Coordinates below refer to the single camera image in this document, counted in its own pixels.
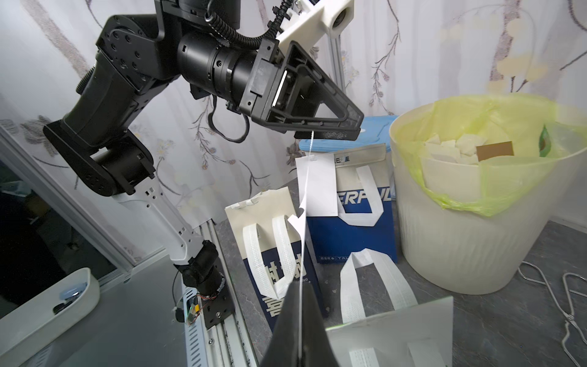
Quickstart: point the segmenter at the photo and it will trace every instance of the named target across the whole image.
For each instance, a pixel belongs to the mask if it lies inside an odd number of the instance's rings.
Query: string
[[[305,218],[306,215],[306,198],[308,197],[308,178],[310,177],[310,157],[312,156],[312,145],[314,143],[314,131],[312,131],[312,137],[310,138],[310,151],[308,152],[308,170],[306,171],[306,182],[304,183],[304,195],[302,198],[301,207],[303,208],[303,215]],[[304,221],[303,230],[306,231],[306,222]],[[302,241],[302,258],[300,259],[300,269],[299,269],[299,315],[298,315],[298,361],[302,363],[302,286],[303,286],[303,256],[304,256],[304,249],[306,248],[305,243],[305,235],[304,241]]]

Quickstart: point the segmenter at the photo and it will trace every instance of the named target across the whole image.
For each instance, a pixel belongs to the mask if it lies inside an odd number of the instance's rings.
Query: trash bin
[[[403,254],[439,287],[487,294],[510,281],[575,178],[587,155],[587,122],[577,111],[532,95],[447,100],[407,112],[390,128]],[[516,155],[468,165],[416,154],[423,145],[418,139],[441,131],[442,121],[459,119],[471,121],[476,131],[484,124],[500,126],[510,133]],[[529,127],[520,129],[526,120]],[[517,140],[536,136],[542,121],[551,133],[552,150],[546,157],[532,157]],[[515,131],[508,130],[509,123],[518,125]],[[449,129],[445,139],[457,139],[471,126]]]

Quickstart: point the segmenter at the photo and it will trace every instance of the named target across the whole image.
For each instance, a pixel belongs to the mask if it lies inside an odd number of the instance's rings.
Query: brown paper
[[[513,155],[514,146],[512,145],[512,142],[487,144],[477,147],[477,157],[479,158],[479,162],[493,157]]]

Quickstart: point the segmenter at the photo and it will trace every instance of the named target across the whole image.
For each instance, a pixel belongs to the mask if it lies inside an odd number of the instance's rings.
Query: white tray
[[[86,289],[55,315],[59,294],[80,283]],[[0,319],[0,366],[17,367],[90,313],[100,299],[100,285],[89,268],[69,274],[27,303]]]

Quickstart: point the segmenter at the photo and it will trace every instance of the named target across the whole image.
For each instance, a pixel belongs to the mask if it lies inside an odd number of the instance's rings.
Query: blue lid
[[[397,119],[395,115],[366,117],[361,124],[361,133],[357,140],[316,139],[312,145],[312,151],[331,152],[380,143],[385,143],[387,151],[391,151],[389,146],[389,126],[395,119]],[[302,139],[299,142],[299,148],[304,151],[310,150],[310,139]]]

